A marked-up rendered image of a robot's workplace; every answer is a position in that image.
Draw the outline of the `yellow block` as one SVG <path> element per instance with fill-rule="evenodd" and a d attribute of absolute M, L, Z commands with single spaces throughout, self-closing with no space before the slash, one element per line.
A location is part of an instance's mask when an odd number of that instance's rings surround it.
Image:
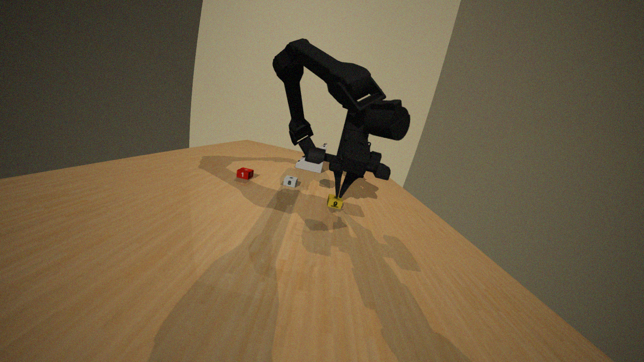
<path fill-rule="evenodd" d="M 340 196 L 336 197 L 336 195 L 329 194 L 328 200 L 327 200 L 327 206 L 330 208 L 336 208 L 336 209 L 341 209 L 343 204 L 343 199 Z"/>

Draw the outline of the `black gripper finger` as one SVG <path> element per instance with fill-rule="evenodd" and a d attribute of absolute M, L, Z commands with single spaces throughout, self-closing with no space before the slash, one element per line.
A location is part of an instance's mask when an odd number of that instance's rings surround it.
<path fill-rule="evenodd" d="M 360 175 L 357 175 L 356 173 L 352 173 L 348 171 L 347 175 L 345 176 L 344 183 L 341 186 L 340 199 L 357 178 L 363 178 L 363 177 L 364 175 L 360 176 Z"/>
<path fill-rule="evenodd" d="M 341 184 L 341 176 L 343 174 L 342 170 L 334 169 L 331 168 L 331 164 L 329 163 L 329 170 L 334 172 L 335 176 L 335 187 L 336 187 L 336 197 L 340 194 L 340 184 Z"/>

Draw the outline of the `red block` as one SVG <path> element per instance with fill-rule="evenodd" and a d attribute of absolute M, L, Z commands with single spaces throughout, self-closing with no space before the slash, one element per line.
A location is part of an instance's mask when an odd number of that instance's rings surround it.
<path fill-rule="evenodd" d="M 236 177 L 237 178 L 243 178 L 243 179 L 250 179 L 253 177 L 254 170 L 248 169 L 248 168 L 240 168 L 236 172 Z"/>

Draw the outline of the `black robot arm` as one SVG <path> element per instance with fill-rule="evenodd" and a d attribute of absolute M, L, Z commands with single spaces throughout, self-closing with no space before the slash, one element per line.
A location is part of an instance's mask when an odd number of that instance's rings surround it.
<path fill-rule="evenodd" d="M 396 141 L 404 138 L 409 131 L 409 112 L 402 107 L 401 100 L 383 100 L 386 96 L 368 69 L 357 64 L 340 62 L 313 46 L 307 39 L 288 43 L 275 56 L 272 66 L 276 75 L 284 82 L 287 93 L 291 114 L 288 133 L 294 146 L 299 144 L 304 157 L 309 147 L 315 147 L 310 138 L 313 135 L 310 123 L 304 119 L 300 91 L 304 67 L 324 80 L 328 92 L 348 110 L 344 129 Z M 370 96 L 357 101 L 368 94 Z M 305 137 L 306 135 L 308 136 Z M 303 139 L 300 140 L 301 138 Z M 364 175 L 366 170 L 377 171 L 382 158 L 381 153 L 370 152 L 370 142 L 364 141 L 361 145 L 354 141 L 354 137 L 348 137 L 341 151 L 341 170 L 360 176 Z"/>

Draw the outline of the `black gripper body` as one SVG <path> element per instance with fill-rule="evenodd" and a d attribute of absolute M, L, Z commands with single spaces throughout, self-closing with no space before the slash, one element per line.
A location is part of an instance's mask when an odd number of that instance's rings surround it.
<path fill-rule="evenodd" d="M 341 141 L 340 141 L 340 146 L 339 146 L 337 155 L 325 153 L 326 149 L 322 149 L 320 147 L 309 147 L 309 149 L 306 151 L 304 161 L 312 162 L 312 163 L 322 163 L 323 161 L 325 161 L 331 164 L 331 168 L 341 170 L 340 167 L 341 167 L 341 161 L 343 158 L 341 151 L 345 146 L 345 143 L 347 142 L 348 137 L 354 137 L 355 138 L 354 143 L 363 145 L 364 141 L 368 142 L 369 135 L 361 132 L 353 131 L 353 130 L 343 129 L 341 133 Z M 370 170 L 366 170 L 366 171 L 372 172 L 375 178 L 386 179 L 386 180 L 389 179 L 390 169 L 384 163 L 380 163 L 379 168 L 377 168 L 377 171 L 370 171 Z"/>

